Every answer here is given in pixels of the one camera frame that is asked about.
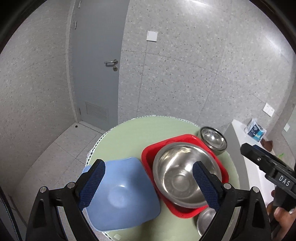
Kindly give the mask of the right hand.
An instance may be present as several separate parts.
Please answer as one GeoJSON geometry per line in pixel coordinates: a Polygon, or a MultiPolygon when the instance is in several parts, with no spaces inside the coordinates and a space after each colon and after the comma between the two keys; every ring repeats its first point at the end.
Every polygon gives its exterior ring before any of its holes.
{"type": "Polygon", "coordinates": [[[273,210],[273,202],[267,205],[267,214],[273,214],[279,223],[280,229],[273,240],[295,240],[295,209],[289,213],[284,208],[277,207],[273,210]]]}

